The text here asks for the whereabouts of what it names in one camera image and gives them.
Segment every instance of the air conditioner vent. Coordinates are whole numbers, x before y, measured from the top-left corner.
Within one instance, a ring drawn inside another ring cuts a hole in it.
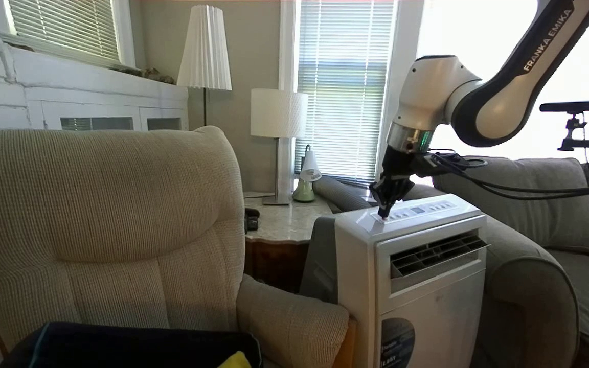
[[[63,130],[133,130],[131,116],[60,116]]]
[[[177,116],[147,118],[147,130],[179,130]]]
[[[454,237],[444,237],[439,242],[424,243],[415,249],[393,253],[391,274],[406,276],[406,274],[445,261],[450,257],[457,257],[478,248],[484,248],[484,242],[474,231],[460,233]]]

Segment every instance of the lamp shade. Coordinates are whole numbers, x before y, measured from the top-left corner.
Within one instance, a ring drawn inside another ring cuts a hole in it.
[[[177,85],[231,89],[223,9],[195,3],[190,7]]]
[[[306,113],[306,94],[251,89],[251,134],[256,136],[301,136]]]

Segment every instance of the chair armrest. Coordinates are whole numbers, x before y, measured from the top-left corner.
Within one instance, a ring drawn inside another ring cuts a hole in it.
[[[350,331],[344,306],[278,290],[247,274],[236,313],[239,326],[258,337],[265,358],[287,368],[330,368]]]
[[[559,264],[537,243],[489,217],[484,299],[474,366],[569,368],[579,308]]]

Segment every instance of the window blinds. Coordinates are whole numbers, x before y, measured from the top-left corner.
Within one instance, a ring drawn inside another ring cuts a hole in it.
[[[301,0],[298,89],[319,169],[373,176],[393,0]]]
[[[111,0],[8,0],[16,35],[119,61]]]

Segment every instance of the side table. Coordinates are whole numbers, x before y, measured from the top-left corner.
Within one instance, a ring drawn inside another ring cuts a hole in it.
[[[246,272],[265,284],[297,293],[317,217],[332,215],[317,198],[289,206],[264,206],[260,197],[246,193],[246,206],[260,211],[258,231],[246,234]]]

